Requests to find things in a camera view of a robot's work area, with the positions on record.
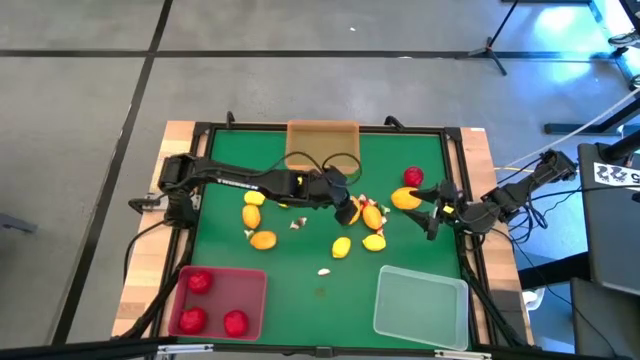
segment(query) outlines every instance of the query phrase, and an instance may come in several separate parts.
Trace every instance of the green table surface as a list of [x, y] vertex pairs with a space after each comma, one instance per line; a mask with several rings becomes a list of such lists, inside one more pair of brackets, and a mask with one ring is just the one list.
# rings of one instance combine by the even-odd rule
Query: green table surface
[[[284, 132], [216, 131], [212, 158], [233, 165], [265, 169], [285, 152]], [[268, 276], [262, 336], [254, 344], [364, 348], [432, 349], [426, 344], [377, 334], [373, 330], [378, 274], [383, 265], [460, 278], [453, 230], [442, 226], [435, 241], [391, 204], [402, 187], [402, 174], [412, 165], [425, 172], [423, 188], [445, 178], [440, 139], [426, 135], [360, 134], [363, 175], [350, 187], [392, 209], [384, 226], [387, 247], [367, 251], [362, 239], [373, 233], [360, 219], [340, 226], [328, 209], [283, 209], [267, 201], [260, 208], [258, 230], [277, 234], [268, 251], [249, 245], [243, 230], [244, 190], [208, 185], [202, 204], [192, 264], [263, 269]], [[423, 202], [420, 210], [430, 210]], [[302, 229], [292, 220], [308, 218]], [[331, 257], [338, 237], [351, 239], [344, 259]], [[318, 276], [318, 270], [331, 270]], [[451, 319], [433, 319], [435, 322]], [[202, 342], [202, 339], [182, 339]]]

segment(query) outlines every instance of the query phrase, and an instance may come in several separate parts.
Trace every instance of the clear plastic container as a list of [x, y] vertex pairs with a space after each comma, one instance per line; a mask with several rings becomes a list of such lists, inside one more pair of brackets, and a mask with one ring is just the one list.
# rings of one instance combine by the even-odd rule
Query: clear plastic container
[[[213, 276], [213, 285], [206, 294], [194, 294], [187, 287], [187, 279], [197, 271], [206, 271]], [[180, 271], [176, 285], [176, 297], [169, 319], [169, 334], [256, 341], [262, 332], [266, 292], [267, 274], [262, 270], [185, 266]], [[198, 306], [207, 313], [207, 324], [199, 334], [187, 335], [180, 330], [180, 316], [183, 310], [193, 306]], [[249, 330], [244, 336], [232, 338], [224, 330], [224, 315], [232, 310], [241, 310], [249, 318]]]
[[380, 269], [373, 329], [381, 335], [466, 350], [469, 287], [459, 279], [385, 265]]
[[[302, 151], [319, 165], [336, 153], [347, 153], [360, 160], [360, 126], [355, 121], [290, 120], [287, 123], [286, 154]], [[290, 156], [285, 161], [293, 170], [311, 170], [314, 164], [304, 156]], [[345, 175], [358, 170], [358, 163], [347, 156], [336, 156], [327, 162]]]

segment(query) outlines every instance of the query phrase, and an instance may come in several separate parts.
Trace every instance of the white cable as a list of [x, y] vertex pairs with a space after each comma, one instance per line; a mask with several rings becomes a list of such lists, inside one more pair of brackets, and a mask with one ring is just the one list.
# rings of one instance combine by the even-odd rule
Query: white cable
[[538, 150], [536, 150], [536, 151], [533, 151], [533, 152], [532, 152], [531, 154], [529, 154], [529, 155], [523, 156], [523, 157], [521, 157], [521, 158], [520, 158], [520, 159], [518, 159], [518, 160], [515, 160], [515, 161], [510, 162], [510, 163], [508, 163], [507, 165], [505, 165], [504, 167], [513, 166], [514, 164], [517, 164], [517, 163], [519, 163], [520, 161], [522, 161], [522, 160], [526, 160], [526, 159], [528, 159], [528, 158], [530, 158], [530, 157], [532, 157], [532, 156], [538, 156], [538, 154], [540, 154], [541, 152], [544, 152], [544, 151], [545, 151], [545, 150], [547, 150], [548, 148], [550, 148], [550, 147], [553, 147], [553, 146], [556, 146], [556, 145], [560, 144], [561, 142], [563, 142], [563, 141], [567, 140], [568, 138], [572, 137], [573, 135], [575, 135], [575, 134], [579, 133], [580, 131], [582, 131], [582, 130], [586, 129], [586, 128], [587, 128], [587, 126], [589, 126], [589, 125], [591, 125], [591, 124], [593, 124], [593, 123], [595, 123], [595, 122], [599, 121], [599, 120], [600, 120], [600, 119], [602, 119], [603, 117], [605, 117], [607, 114], [609, 114], [610, 112], [612, 112], [612, 111], [613, 111], [613, 109], [617, 108], [618, 106], [622, 105], [625, 101], [629, 100], [629, 98], [631, 98], [632, 96], [634, 96], [638, 91], [640, 91], [640, 88], [637, 88], [637, 89], [633, 90], [629, 95], [627, 95], [627, 96], [623, 97], [623, 98], [622, 98], [622, 100], [620, 100], [620, 101], [618, 101], [617, 103], [613, 104], [613, 106], [611, 106], [610, 108], [608, 108], [607, 110], [605, 110], [602, 114], [600, 114], [600, 115], [596, 116], [593, 120], [591, 120], [591, 121], [589, 121], [588, 123], [586, 123], [586, 124], [582, 125], [581, 127], [577, 128], [577, 129], [576, 129], [575, 131], [573, 131], [572, 133], [567, 134], [567, 135], [565, 135], [565, 136], [561, 137], [560, 139], [558, 139], [558, 140], [556, 140], [556, 141], [552, 142], [552, 143], [551, 143], [551, 144], [549, 144], [549, 145], [545, 145], [545, 146], [541, 147], [540, 149], [538, 149]]

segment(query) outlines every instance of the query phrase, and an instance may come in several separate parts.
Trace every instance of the black metal stand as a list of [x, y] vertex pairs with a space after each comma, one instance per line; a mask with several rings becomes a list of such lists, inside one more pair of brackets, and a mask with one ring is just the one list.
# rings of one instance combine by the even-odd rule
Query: black metal stand
[[496, 33], [493, 36], [487, 38], [486, 45], [483, 48], [470, 51], [467, 54], [468, 58], [477, 57], [478, 55], [484, 55], [490, 58], [491, 60], [493, 60], [493, 62], [496, 63], [496, 65], [498, 66], [498, 69], [500, 69], [500, 72], [502, 73], [502, 76], [507, 76], [507, 70], [504, 68], [504, 66], [502, 66], [502, 63], [500, 62], [500, 59], [498, 59], [498, 56], [496, 56], [496, 54], [493, 52], [493, 43], [496, 42], [498, 35], [500, 35], [502, 28], [511, 17], [511, 14], [513, 13], [513, 10], [515, 10], [516, 6], [518, 5], [518, 2], [519, 0], [515, 0], [513, 2], [513, 4], [511, 5], [511, 8], [509, 9], [509, 12], [507, 13], [507, 16], [505, 16], [504, 20], [502, 20], [502, 24], [500, 24], [500, 27], [498, 27], [498, 30], [496, 31]]
[[[579, 135], [611, 135], [615, 136], [616, 128], [631, 121], [636, 115], [640, 114], [640, 98], [634, 99], [629, 105], [623, 107], [617, 113], [613, 114], [607, 120], [597, 125], [589, 125], [580, 131]], [[583, 124], [557, 124], [549, 123], [544, 125], [545, 134], [562, 135], [569, 134]]]

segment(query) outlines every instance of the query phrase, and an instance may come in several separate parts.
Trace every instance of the yellow fruit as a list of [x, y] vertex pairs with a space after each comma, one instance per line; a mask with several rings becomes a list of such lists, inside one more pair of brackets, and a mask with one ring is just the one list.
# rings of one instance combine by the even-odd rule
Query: yellow fruit
[[244, 202], [246, 202], [247, 205], [260, 206], [264, 204], [264, 199], [264, 195], [258, 191], [247, 191], [247, 193], [244, 194]]
[[338, 240], [333, 242], [333, 247], [331, 248], [331, 254], [336, 259], [342, 259], [347, 256], [349, 250], [351, 249], [351, 239], [348, 237], [340, 237]]
[[360, 218], [360, 212], [362, 211], [362, 205], [360, 204], [360, 201], [358, 201], [358, 199], [356, 199], [355, 196], [351, 197], [351, 201], [353, 201], [353, 204], [358, 208], [358, 211], [356, 211], [356, 214], [353, 215], [353, 217], [351, 218], [351, 221], [349, 222], [349, 225], [353, 225], [353, 223], [358, 221], [358, 219]]
[[255, 205], [246, 205], [242, 208], [242, 221], [249, 229], [255, 229], [260, 225], [260, 210]]
[[362, 240], [362, 245], [369, 251], [380, 251], [387, 246], [387, 242], [380, 235], [369, 235]]
[[378, 230], [382, 227], [382, 214], [373, 205], [367, 205], [362, 209], [362, 219], [373, 230]]
[[258, 250], [269, 250], [276, 246], [276, 234], [272, 231], [258, 231], [251, 237], [249, 244]]
[[413, 210], [417, 208], [422, 203], [422, 200], [409, 194], [409, 192], [413, 190], [418, 189], [412, 187], [404, 187], [394, 191], [393, 194], [391, 194], [391, 202], [395, 207], [401, 210]]

